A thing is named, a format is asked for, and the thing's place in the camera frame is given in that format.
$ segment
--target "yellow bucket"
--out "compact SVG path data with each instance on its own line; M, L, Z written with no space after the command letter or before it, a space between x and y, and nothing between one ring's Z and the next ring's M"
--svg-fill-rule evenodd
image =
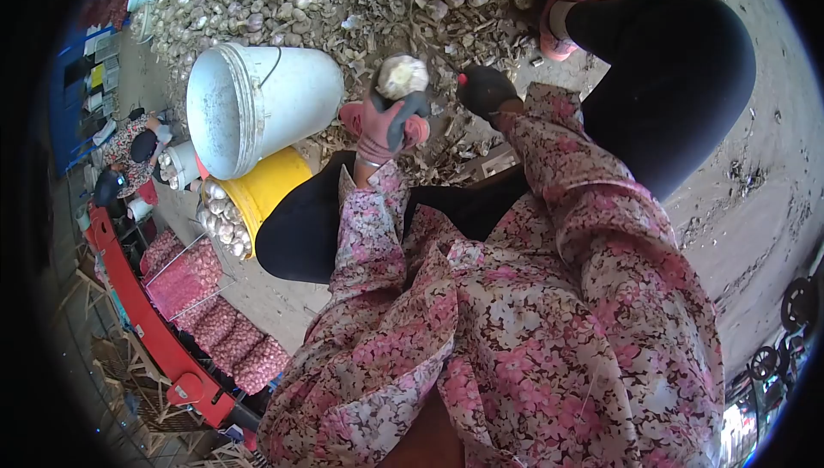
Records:
M288 147L261 159L252 171L240 178L220 181L210 177L210 180L217 182L226 191L241 211L243 224L252 239L252 253L246 259L254 257L254 239L264 219L269 217L289 191L311 176L312 171L306 160L294 148ZM203 195L203 201L206 201L206 195Z

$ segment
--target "dirt ground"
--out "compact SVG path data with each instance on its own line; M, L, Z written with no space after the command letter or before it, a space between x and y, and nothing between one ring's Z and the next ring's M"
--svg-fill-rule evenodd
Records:
M755 44L755 90L723 144L665 207L687 258L717 305L729 380L776 334L782 292L806 269L821 240L824 161L809 148L824 144L824 109L809 59L780 1L725 1L741 16ZM128 33L122 37L121 114L137 106L165 108L164 69L148 44L134 44ZM673 39L689 41L688 36ZM609 68L583 51L563 63L523 65L521 91L535 80L583 95ZM198 232L191 218L197 196L157 186L156 215L184 241L194 239ZM224 268L221 294L294 352L306 325L328 300L325 286L274 278L255 260L224 258Z

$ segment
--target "silver bracelet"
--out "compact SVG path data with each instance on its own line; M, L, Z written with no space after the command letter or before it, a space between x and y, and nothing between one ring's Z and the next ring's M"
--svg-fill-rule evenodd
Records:
M355 162L365 164L366 166L371 166L371 167L381 167L381 166L383 166L383 164L378 164L378 163L373 163L372 161L367 161L366 159L361 157L360 154L355 154Z

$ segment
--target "tire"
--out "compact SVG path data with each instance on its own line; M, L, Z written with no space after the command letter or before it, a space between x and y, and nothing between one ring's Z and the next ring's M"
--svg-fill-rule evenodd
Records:
M789 283L781 300L781 325L793 334L802 326L815 319L818 302L813 287L807 278L796 278Z
M752 355L752 361L747 369L753 380L767 380L778 366L778 351L771 346L762 346Z

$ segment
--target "red machine frame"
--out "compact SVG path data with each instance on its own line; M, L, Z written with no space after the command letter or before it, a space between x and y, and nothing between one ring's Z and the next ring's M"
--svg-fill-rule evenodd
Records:
M172 380L167 392L170 401L184 399L214 428L234 409L235 398L197 362L180 343L167 323L151 306L142 284L132 271L105 208L90 205L91 227L87 238L97 248L106 265L109 282L117 291L138 337L160 370Z

